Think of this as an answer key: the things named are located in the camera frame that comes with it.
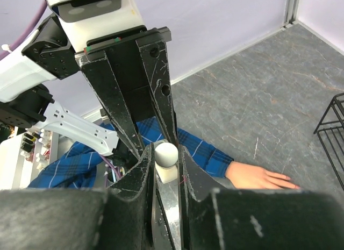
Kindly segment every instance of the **fingers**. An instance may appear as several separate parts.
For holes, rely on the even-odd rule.
[[[263,187],[266,188],[266,189],[283,189],[282,187],[279,187],[277,186],[276,184],[273,184],[269,181],[266,181],[264,184],[263,184]]]
[[[266,178],[269,182],[275,184],[275,185],[278,185],[280,187],[286,187],[286,188],[291,188],[291,189],[300,189],[300,187],[298,187],[297,185],[293,184],[293,183],[290,183],[286,180],[281,180],[281,179],[278,179],[278,178],[274,178],[274,177],[271,177],[271,176],[268,176]]]
[[[283,175],[283,174],[280,174],[280,173],[275,173],[275,172],[271,172],[268,170],[266,170],[265,173],[271,177],[280,178],[280,179],[284,179],[284,180],[290,180],[290,177]]]

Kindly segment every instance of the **blue plaid shirt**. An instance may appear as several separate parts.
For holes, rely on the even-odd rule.
[[[137,126],[145,145],[163,139],[156,118],[138,122]],[[190,152],[194,161],[209,175],[224,177],[233,159],[200,138],[178,128],[178,140]],[[59,160],[46,167],[28,187],[30,188],[85,188],[93,187],[97,165],[102,158],[90,147],[74,143],[70,150]]]

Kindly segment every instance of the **shirt sleeve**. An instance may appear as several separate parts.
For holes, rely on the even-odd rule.
[[[145,145],[164,139],[156,118],[137,123]],[[233,158],[204,140],[178,128],[178,139],[190,152],[193,160],[213,177],[224,177]]]

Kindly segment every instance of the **person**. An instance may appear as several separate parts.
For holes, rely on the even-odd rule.
[[[145,145],[163,139],[155,117],[137,123]],[[196,164],[213,177],[226,177],[238,189],[299,189],[291,178],[262,167],[234,161],[229,155],[204,140],[178,128],[179,143],[185,146]],[[29,188],[89,188],[93,187],[97,165],[103,162],[93,149],[79,142],[59,160],[47,166]]]

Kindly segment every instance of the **black wire basket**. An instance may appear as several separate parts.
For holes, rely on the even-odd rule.
[[[344,93],[334,96],[314,130],[344,190]]]

